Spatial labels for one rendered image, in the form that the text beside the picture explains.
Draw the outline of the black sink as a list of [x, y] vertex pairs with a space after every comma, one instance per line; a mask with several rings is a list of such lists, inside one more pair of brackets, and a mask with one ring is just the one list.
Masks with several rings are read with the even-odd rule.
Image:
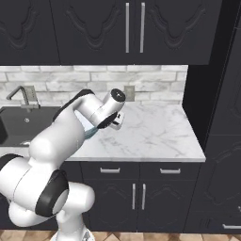
[[28, 112], [19, 106], [0, 108], [0, 147], [26, 147], [53, 121], [58, 106], [42, 106]]

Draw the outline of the teal blue object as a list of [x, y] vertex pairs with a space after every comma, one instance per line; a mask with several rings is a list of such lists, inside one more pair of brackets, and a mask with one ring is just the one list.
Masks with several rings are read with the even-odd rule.
[[93, 136], [95, 136], [98, 132], [98, 129], [96, 127], [87, 128], [85, 130], [85, 139], [91, 139]]

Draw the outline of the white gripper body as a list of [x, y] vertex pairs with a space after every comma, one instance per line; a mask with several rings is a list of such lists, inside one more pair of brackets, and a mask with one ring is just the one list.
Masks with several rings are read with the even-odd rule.
[[121, 121], [112, 121], [110, 123], [109, 127], [114, 130], [120, 130], [122, 127], [122, 122]]

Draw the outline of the black drawer front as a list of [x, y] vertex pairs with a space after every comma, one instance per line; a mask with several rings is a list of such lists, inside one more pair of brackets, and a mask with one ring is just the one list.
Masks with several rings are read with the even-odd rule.
[[[120, 173], [101, 173], [103, 169], [120, 168]], [[81, 169], [84, 179], [137, 179], [139, 177], [139, 164], [131, 162], [82, 162]]]
[[[162, 174], [160, 169], [181, 169], [180, 174]], [[141, 180], [196, 180], [200, 164], [195, 163], [141, 163]]]

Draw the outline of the black upper cupboard door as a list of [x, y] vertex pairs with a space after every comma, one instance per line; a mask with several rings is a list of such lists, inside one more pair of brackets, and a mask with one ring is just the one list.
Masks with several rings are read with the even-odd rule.
[[[140, 53], [141, 3], [145, 2]], [[142, 65], [207, 65], [222, 0], [137, 0], [136, 56]]]
[[59, 64], [50, 0], [0, 0], [0, 66]]
[[[135, 0], [50, 0], [60, 63], [128, 65], [134, 62]], [[125, 53], [125, 3], [129, 53]]]

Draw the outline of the black tall cupboard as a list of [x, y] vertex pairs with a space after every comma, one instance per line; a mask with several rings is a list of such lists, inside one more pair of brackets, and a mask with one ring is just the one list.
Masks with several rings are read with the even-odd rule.
[[186, 233], [241, 233], [241, 0], [223, 0], [210, 62], [188, 67], [183, 108], [206, 160]]

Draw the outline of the black lower cupboard door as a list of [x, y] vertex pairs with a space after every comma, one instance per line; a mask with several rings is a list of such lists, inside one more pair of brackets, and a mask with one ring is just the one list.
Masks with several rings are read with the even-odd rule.
[[[146, 184], [145, 210], [141, 210], [142, 185]], [[181, 233], [185, 226], [195, 183], [144, 181], [140, 185], [137, 230], [144, 233]]]
[[[135, 180], [87, 180], [95, 192], [88, 211], [92, 231], [135, 232], [137, 230], [137, 182]], [[132, 210], [132, 185], [136, 184], [136, 209]]]

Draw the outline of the black cupboard door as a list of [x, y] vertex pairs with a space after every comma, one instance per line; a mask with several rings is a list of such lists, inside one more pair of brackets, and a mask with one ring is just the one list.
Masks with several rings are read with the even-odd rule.
[[[87, 180], [95, 192], [88, 211], [92, 231], [135, 232], [137, 230], [137, 182], [135, 180]], [[136, 209], [132, 210], [132, 185], [136, 184]]]
[[[60, 63], [128, 65], [134, 62], [135, 0], [50, 0]], [[129, 53], [125, 53], [125, 3]]]
[[[142, 185], [146, 184], [145, 210], [141, 210]], [[181, 233], [185, 226], [195, 183], [144, 181], [140, 185], [137, 230], [144, 233]]]
[[50, 0], [0, 0], [0, 66], [59, 64]]
[[[140, 53], [141, 3], [145, 2]], [[136, 56], [142, 65], [207, 65], [222, 0], [137, 0]]]

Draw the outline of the grey metal tap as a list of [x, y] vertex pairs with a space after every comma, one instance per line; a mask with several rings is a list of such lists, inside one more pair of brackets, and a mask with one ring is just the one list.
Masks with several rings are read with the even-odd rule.
[[18, 86], [15, 90], [13, 90], [7, 97], [7, 100], [11, 100], [12, 97], [18, 92], [20, 91], [23, 94], [23, 98], [24, 98], [24, 104], [21, 105], [22, 109], [25, 109], [28, 113], [30, 113], [33, 109], [40, 109], [40, 104], [39, 101], [35, 104], [35, 103], [30, 103], [27, 104], [26, 103], [26, 98], [25, 98], [25, 91], [24, 91], [24, 87], [25, 86]]

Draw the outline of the grey wall outlet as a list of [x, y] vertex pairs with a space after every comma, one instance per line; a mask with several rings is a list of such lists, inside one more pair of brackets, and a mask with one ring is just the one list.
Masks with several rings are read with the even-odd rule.
[[37, 94], [34, 86], [25, 86], [24, 91], [25, 91], [25, 98], [26, 98], [27, 104], [30, 104], [30, 103], [36, 104], [38, 102], [38, 98], [37, 98]]
[[127, 102], [133, 102], [135, 100], [135, 87], [134, 86], [125, 86], [124, 93], [125, 93]]

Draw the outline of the black under-sink cupboard front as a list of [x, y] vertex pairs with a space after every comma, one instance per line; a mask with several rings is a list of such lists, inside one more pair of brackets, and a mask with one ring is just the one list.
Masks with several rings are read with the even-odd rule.
[[65, 187], [72, 189], [73, 184], [80, 184], [83, 181], [80, 164], [76, 161], [64, 162], [60, 169], [60, 180]]

